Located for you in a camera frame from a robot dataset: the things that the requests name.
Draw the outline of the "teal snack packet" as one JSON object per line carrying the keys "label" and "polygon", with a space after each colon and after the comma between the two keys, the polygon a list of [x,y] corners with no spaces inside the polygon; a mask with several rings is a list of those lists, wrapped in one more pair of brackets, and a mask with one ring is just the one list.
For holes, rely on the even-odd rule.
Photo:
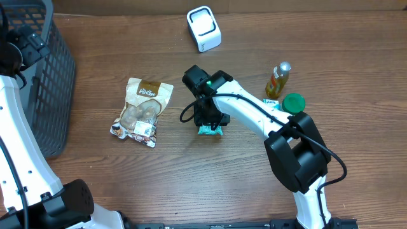
{"label": "teal snack packet", "polygon": [[198,134],[199,135],[223,135],[223,131],[221,126],[216,127],[214,130],[212,130],[211,126],[201,126],[198,129]]}

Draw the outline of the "brown snack bag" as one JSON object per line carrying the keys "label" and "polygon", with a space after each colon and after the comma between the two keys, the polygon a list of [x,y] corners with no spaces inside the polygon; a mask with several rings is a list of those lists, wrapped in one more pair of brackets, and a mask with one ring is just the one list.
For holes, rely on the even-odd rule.
{"label": "brown snack bag", "polygon": [[158,117],[167,107],[173,89],[174,86],[167,83],[130,78],[124,108],[111,125],[110,133],[154,148]]}

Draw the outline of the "teal tissue pack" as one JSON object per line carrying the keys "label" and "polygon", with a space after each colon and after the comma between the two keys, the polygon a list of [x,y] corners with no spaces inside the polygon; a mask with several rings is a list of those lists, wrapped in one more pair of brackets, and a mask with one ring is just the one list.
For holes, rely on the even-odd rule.
{"label": "teal tissue pack", "polygon": [[277,100],[263,99],[263,102],[272,109],[280,109],[280,103]]}

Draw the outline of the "yellow liquid bottle silver cap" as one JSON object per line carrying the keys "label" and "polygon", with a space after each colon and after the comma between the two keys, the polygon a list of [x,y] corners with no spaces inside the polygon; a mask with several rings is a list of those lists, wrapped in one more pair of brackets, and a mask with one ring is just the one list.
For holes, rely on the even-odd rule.
{"label": "yellow liquid bottle silver cap", "polygon": [[285,84],[289,79],[291,65],[289,62],[281,62],[273,69],[270,81],[266,84],[265,92],[270,99],[278,99]]}

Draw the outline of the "green lid white jar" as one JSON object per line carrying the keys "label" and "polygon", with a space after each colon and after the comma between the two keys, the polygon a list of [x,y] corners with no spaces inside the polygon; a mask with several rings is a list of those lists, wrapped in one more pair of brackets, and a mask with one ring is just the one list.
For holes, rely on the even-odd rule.
{"label": "green lid white jar", "polygon": [[306,101],[302,95],[291,93],[285,96],[281,106],[283,111],[296,115],[305,109]]}

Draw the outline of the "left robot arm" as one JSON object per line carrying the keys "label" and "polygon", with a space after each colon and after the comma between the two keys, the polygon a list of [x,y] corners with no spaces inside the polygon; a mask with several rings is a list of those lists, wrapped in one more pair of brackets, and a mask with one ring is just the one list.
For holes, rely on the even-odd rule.
{"label": "left robot arm", "polygon": [[93,201],[82,179],[62,184],[46,162],[25,116],[18,78],[31,66],[11,39],[1,11],[1,190],[8,212],[1,228],[132,228],[119,211]]}

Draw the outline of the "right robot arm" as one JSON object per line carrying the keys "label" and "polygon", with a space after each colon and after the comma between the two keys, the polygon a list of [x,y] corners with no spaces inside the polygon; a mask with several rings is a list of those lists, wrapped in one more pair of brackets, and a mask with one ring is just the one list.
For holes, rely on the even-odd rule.
{"label": "right robot arm", "polygon": [[314,121],[273,109],[245,91],[224,71],[207,74],[198,66],[182,78],[195,97],[191,119],[211,130],[236,118],[264,142],[275,177],[294,195],[298,228],[332,228],[322,184],[331,160]]}

